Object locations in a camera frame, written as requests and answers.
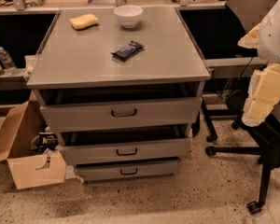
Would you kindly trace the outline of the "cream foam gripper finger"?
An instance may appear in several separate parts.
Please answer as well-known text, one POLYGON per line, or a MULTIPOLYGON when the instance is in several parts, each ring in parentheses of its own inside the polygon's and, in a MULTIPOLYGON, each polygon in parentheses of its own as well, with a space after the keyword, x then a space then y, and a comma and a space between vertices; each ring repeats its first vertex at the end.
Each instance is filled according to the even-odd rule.
POLYGON ((280 64, 270 63, 263 71, 255 70, 250 78, 242 122, 259 126, 280 101, 280 64))

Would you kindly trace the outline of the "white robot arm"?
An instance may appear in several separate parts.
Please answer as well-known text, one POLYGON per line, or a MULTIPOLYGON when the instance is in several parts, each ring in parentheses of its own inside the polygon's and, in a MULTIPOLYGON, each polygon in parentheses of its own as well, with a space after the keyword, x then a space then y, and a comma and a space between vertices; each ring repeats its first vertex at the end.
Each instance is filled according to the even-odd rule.
POLYGON ((263 70, 255 70, 250 78, 242 122, 249 127, 259 126, 280 102, 280 0, 263 20, 238 45, 256 49, 258 56, 268 62, 263 70))

